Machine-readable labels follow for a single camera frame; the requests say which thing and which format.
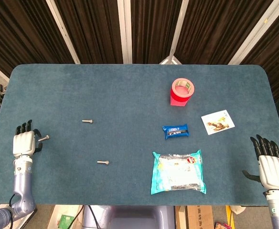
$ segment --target plastic bag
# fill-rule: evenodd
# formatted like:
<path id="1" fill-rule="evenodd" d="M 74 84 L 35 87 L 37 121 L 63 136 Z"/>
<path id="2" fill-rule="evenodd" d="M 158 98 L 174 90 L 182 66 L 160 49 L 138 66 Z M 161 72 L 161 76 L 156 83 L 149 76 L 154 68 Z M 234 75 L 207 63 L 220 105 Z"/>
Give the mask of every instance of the plastic bag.
<path id="1" fill-rule="evenodd" d="M 171 190 L 194 189 L 206 193 L 201 150 L 187 155 L 160 155 L 153 152 L 151 195 Z"/>
<path id="2" fill-rule="evenodd" d="M 216 223 L 215 229 L 232 229 L 231 226 L 225 224 L 225 223 Z"/>

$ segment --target metal bolt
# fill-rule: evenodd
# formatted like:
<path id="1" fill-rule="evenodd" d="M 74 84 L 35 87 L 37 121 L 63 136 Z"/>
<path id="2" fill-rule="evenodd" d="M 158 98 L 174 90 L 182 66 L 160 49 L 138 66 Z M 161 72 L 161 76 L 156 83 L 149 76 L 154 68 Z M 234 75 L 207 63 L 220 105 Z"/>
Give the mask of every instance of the metal bolt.
<path id="1" fill-rule="evenodd" d="M 98 164 L 106 164 L 108 165 L 109 164 L 109 161 L 97 161 Z"/>
<path id="2" fill-rule="evenodd" d="M 92 119 L 89 119 L 89 120 L 82 120 L 83 123 L 93 123 L 93 120 Z"/>
<path id="3" fill-rule="evenodd" d="M 42 142 L 42 141 L 45 141 L 45 140 L 48 140 L 48 139 L 50 139 L 50 136 L 49 136 L 49 135 L 46 135 L 45 137 L 40 138 L 40 139 L 38 140 L 38 142 Z"/>

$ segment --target dark curtain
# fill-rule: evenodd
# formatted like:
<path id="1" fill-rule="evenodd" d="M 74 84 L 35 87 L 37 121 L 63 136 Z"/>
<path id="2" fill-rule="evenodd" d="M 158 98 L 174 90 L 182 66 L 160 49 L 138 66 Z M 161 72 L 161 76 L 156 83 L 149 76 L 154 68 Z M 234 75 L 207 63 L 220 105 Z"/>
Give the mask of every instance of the dark curtain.
<path id="1" fill-rule="evenodd" d="M 176 52 L 184 64 L 228 64 L 272 0 L 190 0 Z"/>
<path id="2" fill-rule="evenodd" d="M 131 0 L 133 63 L 160 63 L 170 52 L 182 0 Z"/>
<path id="3" fill-rule="evenodd" d="M 242 61 L 242 64 L 262 66 L 269 78 L 274 99 L 279 98 L 279 17 Z"/>
<path id="4" fill-rule="evenodd" d="M 116 0 L 56 0 L 81 63 L 123 63 Z"/>
<path id="5" fill-rule="evenodd" d="M 46 1 L 0 0 L 0 70 L 23 63 L 74 63 Z"/>

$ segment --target cable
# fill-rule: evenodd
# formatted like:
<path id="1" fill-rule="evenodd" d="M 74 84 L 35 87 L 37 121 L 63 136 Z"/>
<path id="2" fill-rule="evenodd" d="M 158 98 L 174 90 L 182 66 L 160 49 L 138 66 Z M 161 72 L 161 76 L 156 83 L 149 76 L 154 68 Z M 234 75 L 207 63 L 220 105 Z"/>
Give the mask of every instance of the cable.
<path id="1" fill-rule="evenodd" d="M 0 94 L 0 107 L 1 107 L 1 103 L 2 103 L 2 101 L 4 99 L 4 95 L 5 95 L 4 92 Z"/>
<path id="2" fill-rule="evenodd" d="M 10 200 L 9 200 L 9 207 L 11 207 L 11 201 L 12 201 L 14 196 L 15 196 L 15 194 L 13 194 L 12 197 L 10 198 Z"/>
<path id="3" fill-rule="evenodd" d="M 95 214 L 94 214 L 94 212 L 93 212 L 91 206 L 88 205 L 88 207 L 90 208 L 90 210 L 91 210 L 91 212 L 92 212 L 92 215 L 93 215 L 93 217 L 94 217 L 94 220 L 95 220 L 97 229 L 100 229 L 100 225 L 98 224 L 98 221 L 97 221 L 97 219 L 96 219 L 96 216 L 95 216 Z"/>
<path id="4" fill-rule="evenodd" d="M 13 215 L 12 215 L 12 211 L 8 210 L 10 212 L 10 229 L 13 228 Z"/>
<path id="5" fill-rule="evenodd" d="M 71 222 L 71 224 L 68 226 L 67 229 L 70 229 L 72 224 L 74 223 L 74 221 L 76 220 L 76 218 L 79 216 L 80 212 L 83 210 L 84 208 L 84 205 L 82 205 L 82 208 L 80 209 L 80 211 L 77 213 L 77 215 L 75 216 L 75 218 L 73 219 L 73 221 Z"/>

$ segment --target blue table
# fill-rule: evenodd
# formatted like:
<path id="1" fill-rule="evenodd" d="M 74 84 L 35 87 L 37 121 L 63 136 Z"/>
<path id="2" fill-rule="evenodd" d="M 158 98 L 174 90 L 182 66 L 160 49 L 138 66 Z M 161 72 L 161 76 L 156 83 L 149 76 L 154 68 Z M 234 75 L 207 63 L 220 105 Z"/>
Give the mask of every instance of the blue table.
<path id="1" fill-rule="evenodd" d="M 195 85 L 186 107 L 170 106 L 170 87 Z M 227 110 L 235 127 L 207 135 L 201 116 Z M 268 78 L 255 65 L 28 64 L 13 70 L 0 111 L 0 203 L 13 190 L 15 127 L 49 134 L 33 157 L 38 204 L 266 205 L 250 136 L 279 145 L 279 119 Z M 82 123 L 93 119 L 94 123 Z M 183 125 L 189 137 L 164 139 L 162 125 Z M 179 190 L 150 195 L 152 151 L 201 149 L 206 195 Z M 97 164 L 109 160 L 110 165 Z"/>

